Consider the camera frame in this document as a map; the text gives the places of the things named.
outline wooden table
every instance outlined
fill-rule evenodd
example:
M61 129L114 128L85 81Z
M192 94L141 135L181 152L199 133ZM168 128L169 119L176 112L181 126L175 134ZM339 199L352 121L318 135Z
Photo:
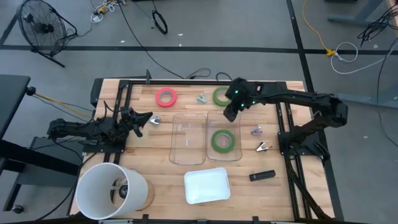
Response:
M118 79L104 80L98 100L96 117L104 115L105 100L114 105ZM163 87L173 88L178 95L176 104L171 108L161 108L155 102L155 94ZM241 149L242 159L236 162L217 162L206 159L202 165L183 166L169 161L172 136L172 118L177 113L200 113L206 115L210 110L223 110L213 103L211 96L217 86L204 85L134 85L130 106L137 112L153 111L161 118L161 124L147 123L142 129L144 136L137 138L129 135L126 151L122 154L120 165L134 169L154 185L155 196L151 205L140 212L132 212L126 217L142 218L149 214L150 219L174 220L293 220L292 207L287 182L287 173L283 156L280 155L277 140L279 131L275 105L256 105L241 113ZM287 82L291 90L304 91L302 82ZM209 99L207 104L197 102L197 96L204 93ZM287 121L283 106L284 120ZM310 110L304 106L292 105L292 114L296 125L311 120ZM262 127L263 134L252 136L250 130L255 125ZM256 148L263 141L271 149L258 153ZM95 155L82 168L84 174L90 167L103 161L103 154ZM303 171L308 191L329 216L334 217L330 194L326 183L322 162L315 156L302 156ZM183 176L188 171L224 167L228 173L231 198L229 200L189 205L185 200ZM272 179L249 181L249 174L274 169ZM300 192L296 189L300 215L304 217ZM71 214L78 208L73 201Z

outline tape roll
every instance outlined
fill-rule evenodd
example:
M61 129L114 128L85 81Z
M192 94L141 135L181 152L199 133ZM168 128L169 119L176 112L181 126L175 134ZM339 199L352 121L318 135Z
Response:
M171 95L172 95L172 99L171 99L169 102L166 102L166 103L162 102L162 101L160 100L160 97L161 97L163 94L171 94ZM177 94L175 93L175 91L174 91L172 88L161 88L161 89L156 93L156 97L155 97L155 98L156 98L156 103L157 103L159 106L164 107L164 108L167 108L167 107L173 106L174 103L177 101Z
M218 106L228 106L229 105L231 100L222 101L222 100L218 99L218 94L222 91L227 91L227 90L228 90L228 87L222 86L222 87L218 87L213 92L213 101L215 104L217 104Z
M226 137L229 139L229 146L227 146L227 147L221 147L221 146L217 145L217 139L218 139L220 136L226 136ZM216 131L216 132L212 135L212 137L211 137L211 147L212 147L215 151L220 152L220 153L227 153L227 152L230 152L230 151L232 151L232 150L234 149L234 147L235 147L235 137L234 137L234 135L233 135L230 131L223 130L223 129L222 129L222 130L218 130L218 131Z

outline fan grill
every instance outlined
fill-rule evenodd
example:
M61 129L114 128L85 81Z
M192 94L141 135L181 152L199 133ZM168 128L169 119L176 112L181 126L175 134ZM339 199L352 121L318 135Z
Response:
M65 25L56 10L41 0L26 0L19 8L19 27L26 41L45 55L65 47Z

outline red tape roll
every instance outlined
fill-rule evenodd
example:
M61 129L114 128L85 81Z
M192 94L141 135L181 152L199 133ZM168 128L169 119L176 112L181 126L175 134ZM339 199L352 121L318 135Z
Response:
M172 95L172 100L170 100L167 103L161 102L160 97L163 94L171 94ZM172 88L161 88L157 93L156 93L156 103L161 106L161 107L171 107L174 105L174 103L177 101L177 94Z

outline green tape roll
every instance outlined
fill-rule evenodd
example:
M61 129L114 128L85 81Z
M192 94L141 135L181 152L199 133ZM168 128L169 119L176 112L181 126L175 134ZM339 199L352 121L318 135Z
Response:
M226 101L222 101L218 99L218 94L221 91L227 91L228 87L226 86L222 86L222 87L218 87L214 92L213 92L213 101L215 104L217 104L218 106L228 106L229 103L231 102L231 100L226 100Z
M230 144L228 147L221 147L221 146L217 145L216 141L219 136L227 136L229 138ZM227 130L218 130L211 137L211 147L217 152L227 153L234 149L235 137L231 132L229 132Z

